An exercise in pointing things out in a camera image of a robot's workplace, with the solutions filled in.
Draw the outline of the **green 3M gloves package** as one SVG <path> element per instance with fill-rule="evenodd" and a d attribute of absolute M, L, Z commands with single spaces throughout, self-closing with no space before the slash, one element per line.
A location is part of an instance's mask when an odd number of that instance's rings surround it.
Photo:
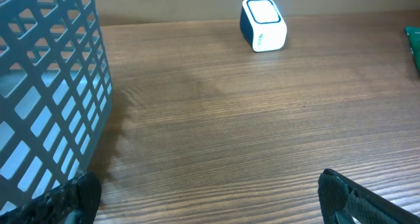
<path fill-rule="evenodd" d="M 410 49 L 417 71 L 420 71 L 420 29 L 419 27 L 406 26 L 404 31 L 409 39 Z"/>

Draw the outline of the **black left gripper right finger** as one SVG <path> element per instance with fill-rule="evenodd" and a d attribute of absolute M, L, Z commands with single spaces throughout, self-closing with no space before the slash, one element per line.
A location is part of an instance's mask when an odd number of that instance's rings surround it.
<path fill-rule="evenodd" d="M 349 178 L 325 169 L 318 179 L 324 223 L 419 223 L 419 217 L 389 202 Z"/>

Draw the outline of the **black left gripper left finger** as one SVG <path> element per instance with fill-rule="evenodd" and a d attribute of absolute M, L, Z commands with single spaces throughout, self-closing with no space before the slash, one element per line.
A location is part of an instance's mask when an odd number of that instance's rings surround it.
<path fill-rule="evenodd" d="M 93 172 L 83 173 L 1 215 L 2 223 L 93 223 L 100 206 L 102 187 Z"/>

